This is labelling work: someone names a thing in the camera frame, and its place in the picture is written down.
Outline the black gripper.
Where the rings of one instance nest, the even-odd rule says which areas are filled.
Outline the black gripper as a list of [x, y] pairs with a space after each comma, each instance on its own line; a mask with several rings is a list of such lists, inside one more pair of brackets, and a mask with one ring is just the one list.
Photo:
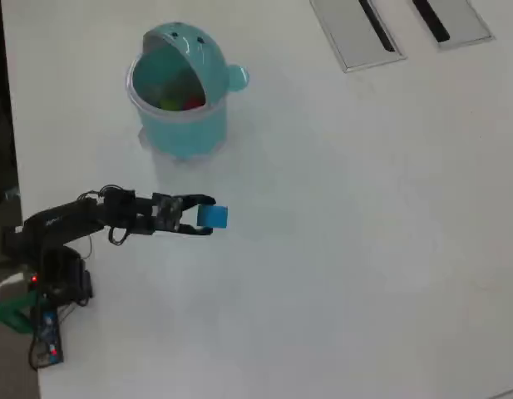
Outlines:
[[155, 231], [171, 232], [178, 234], [208, 236], [213, 234], [210, 227], [195, 227], [189, 224], [182, 224], [183, 213], [200, 205], [215, 205], [213, 197], [203, 194], [194, 195], [163, 195], [154, 193], [151, 197], [153, 227]]

